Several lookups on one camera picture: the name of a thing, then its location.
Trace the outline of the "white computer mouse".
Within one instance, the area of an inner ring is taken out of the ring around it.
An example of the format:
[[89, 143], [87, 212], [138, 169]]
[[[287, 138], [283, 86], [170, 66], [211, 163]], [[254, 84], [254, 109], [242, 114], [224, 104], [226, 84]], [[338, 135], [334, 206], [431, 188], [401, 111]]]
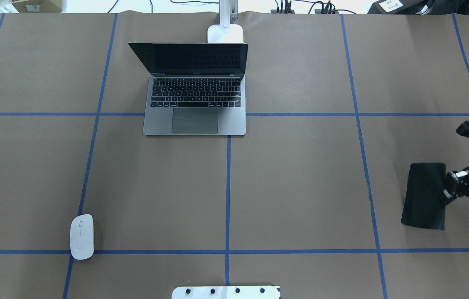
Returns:
[[69, 244], [74, 259], [86, 260], [93, 256], [95, 238], [92, 215], [82, 214], [73, 219], [70, 226]]

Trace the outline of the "grey laptop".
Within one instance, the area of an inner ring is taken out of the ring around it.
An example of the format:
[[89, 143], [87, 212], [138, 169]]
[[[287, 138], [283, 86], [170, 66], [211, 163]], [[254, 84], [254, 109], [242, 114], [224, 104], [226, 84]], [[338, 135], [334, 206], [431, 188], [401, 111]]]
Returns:
[[129, 42], [150, 74], [143, 134], [246, 134], [245, 42]]

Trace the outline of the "white desk lamp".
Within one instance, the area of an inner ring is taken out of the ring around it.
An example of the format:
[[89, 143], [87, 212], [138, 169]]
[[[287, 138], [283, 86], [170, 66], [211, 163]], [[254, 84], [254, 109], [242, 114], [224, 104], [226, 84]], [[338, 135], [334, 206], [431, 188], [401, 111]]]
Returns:
[[238, 19], [238, 0], [219, 1], [219, 23], [210, 25], [206, 32], [206, 42], [242, 44], [243, 28], [232, 21]]

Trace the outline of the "cardboard box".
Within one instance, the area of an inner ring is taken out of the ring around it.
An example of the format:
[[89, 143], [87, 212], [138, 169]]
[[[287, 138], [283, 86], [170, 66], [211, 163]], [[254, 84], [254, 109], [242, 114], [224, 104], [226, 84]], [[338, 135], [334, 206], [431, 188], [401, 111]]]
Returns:
[[62, 0], [12, 0], [11, 4], [19, 13], [61, 13]]

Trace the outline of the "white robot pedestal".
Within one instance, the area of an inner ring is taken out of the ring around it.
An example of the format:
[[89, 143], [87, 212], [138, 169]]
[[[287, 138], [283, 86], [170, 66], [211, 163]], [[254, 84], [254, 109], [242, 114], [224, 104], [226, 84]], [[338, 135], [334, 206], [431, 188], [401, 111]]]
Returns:
[[187, 286], [176, 287], [172, 299], [280, 299], [278, 286]]

